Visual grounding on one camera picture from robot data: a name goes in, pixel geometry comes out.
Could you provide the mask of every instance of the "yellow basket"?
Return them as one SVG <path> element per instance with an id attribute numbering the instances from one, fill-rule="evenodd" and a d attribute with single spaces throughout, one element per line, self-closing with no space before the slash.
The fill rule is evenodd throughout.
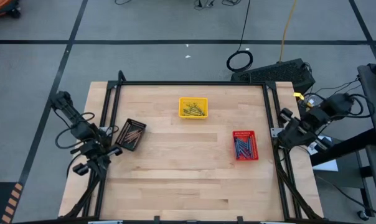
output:
<path id="1" fill-rule="evenodd" d="M 207 98 L 181 97 L 178 116 L 183 119 L 207 118 Z"/>

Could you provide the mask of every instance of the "wooden table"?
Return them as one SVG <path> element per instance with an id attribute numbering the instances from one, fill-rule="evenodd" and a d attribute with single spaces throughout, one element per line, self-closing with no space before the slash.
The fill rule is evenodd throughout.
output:
<path id="1" fill-rule="evenodd" d="M 105 91 L 106 82 L 93 82 L 88 92 L 85 112 L 96 114 L 97 125 Z M 281 108 L 298 116 L 292 84 L 277 83 L 277 91 Z M 177 110 L 182 96 L 207 97 L 209 117 L 180 119 Z M 160 215 L 161 220 L 235 221 L 237 216 L 245 221 L 283 220 L 260 86 L 122 86 L 116 125 L 122 127 L 127 118 L 147 124 L 146 132 L 137 151 L 124 150 L 111 158 L 101 219 L 153 220 Z M 234 130 L 255 131 L 258 161 L 235 160 Z M 291 160 L 297 189 L 323 216 L 308 154 L 293 149 Z M 88 174 L 69 173 L 59 215 L 77 202 L 88 178 Z M 289 190 L 287 198 L 294 217 Z"/>

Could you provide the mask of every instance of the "orange striped tape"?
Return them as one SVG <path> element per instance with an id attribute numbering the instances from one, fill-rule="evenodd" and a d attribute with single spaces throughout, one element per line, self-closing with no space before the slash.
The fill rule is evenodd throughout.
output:
<path id="1" fill-rule="evenodd" d="M 11 195 L 8 199 L 8 203 L 6 209 L 4 210 L 4 214 L 2 215 L 2 223 L 12 223 L 12 218 L 14 218 L 14 214 L 16 211 L 16 207 L 18 205 L 18 201 L 21 197 L 23 186 L 19 183 L 16 183 L 14 189 L 11 192 Z"/>

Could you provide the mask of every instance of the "black floor line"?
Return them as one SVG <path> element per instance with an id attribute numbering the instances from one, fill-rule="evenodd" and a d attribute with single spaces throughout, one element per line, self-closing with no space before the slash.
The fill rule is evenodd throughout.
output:
<path id="1" fill-rule="evenodd" d="M 374 40 L 372 39 L 372 36 L 370 35 L 370 32 L 369 32 L 367 26 L 365 25 L 364 19 L 362 18 L 361 13 L 360 13 L 355 1 L 349 0 L 349 2 L 350 2 L 352 10 L 354 11 L 354 14 L 355 14 L 357 20 L 358 20 L 358 23 L 361 26 L 362 32 L 364 33 L 365 37 L 368 40 L 369 47 L 370 47 L 370 49 L 371 49 L 371 51 L 374 54 L 374 57 L 376 59 L 376 44 L 375 44 Z"/>
<path id="2" fill-rule="evenodd" d="M 240 40 L 74 40 L 87 45 L 239 44 Z M 0 44 L 68 44 L 69 40 L 0 40 Z M 280 45 L 281 40 L 243 40 L 242 44 Z M 368 45 L 368 40 L 286 40 L 286 45 Z"/>
<path id="3" fill-rule="evenodd" d="M 76 40 L 87 45 L 239 44 L 240 40 Z M 242 44 L 281 45 L 281 40 L 243 40 Z M 285 45 L 367 45 L 366 40 L 286 40 Z"/>
<path id="4" fill-rule="evenodd" d="M 26 180 L 29 176 L 29 172 L 32 169 L 33 161 L 34 161 L 37 149 L 39 148 L 40 140 L 41 140 L 41 137 L 43 135 L 45 125 L 46 125 L 47 120 L 49 118 L 49 114 L 50 114 L 50 111 L 51 111 L 49 99 L 50 99 L 50 97 L 55 95 L 57 90 L 58 90 L 58 87 L 59 87 L 59 84 L 60 84 L 60 81 L 61 81 L 61 78 L 62 78 L 62 75 L 63 75 L 63 71 L 65 70 L 65 67 L 66 67 L 66 64 L 68 62 L 68 58 L 69 58 L 69 55 L 70 55 L 70 51 L 71 51 L 72 46 L 73 46 L 73 40 L 75 40 L 75 38 L 76 38 L 78 27 L 80 25 L 80 22 L 82 21 L 82 17 L 83 17 L 84 10 L 85 10 L 86 5 L 87 5 L 87 1 L 88 0 L 83 0 L 82 5 L 80 6 L 80 10 L 78 12 L 78 15 L 77 15 L 77 18 L 76 18 L 76 21 L 75 21 L 75 25 L 73 26 L 72 33 L 70 34 L 68 44 L 66 46 L 65 52 L 63 53 L 63 57 L 62 57 L 62 60 L 60 62 L 60 65 L 59 65 L 58 72 L 57 72 L 57 74 L 54 78 L 54 82 L 52 84 L 47 103 L 45 104 L 44 111 L 43 111 L 43 114 L 42 114 L 40 122 L 39 122 L 39 126 L 37 127 L 31 148 L 29 149 L 27 159 L 26 159 L 24 167 L 22 169 L 22 173 L 21 173 L 21 176 L 19 178 L 19 183 L 21 183 L 23 186 L 25 186 Z"/>
<path id="5" fill-rule="evenodd" d="M 68 44 L 69 40 L 0 40 L 0 44 Z"/>

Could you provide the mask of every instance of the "yellow tag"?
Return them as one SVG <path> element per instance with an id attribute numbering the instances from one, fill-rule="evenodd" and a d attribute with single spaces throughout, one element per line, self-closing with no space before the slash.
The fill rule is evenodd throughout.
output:
<path id="1" fill-rule="evenodd" d="M 293 93 L 293 96 L 300 98 L 300 100 L 304 100 L 304 96 L 301 93 Z"/>

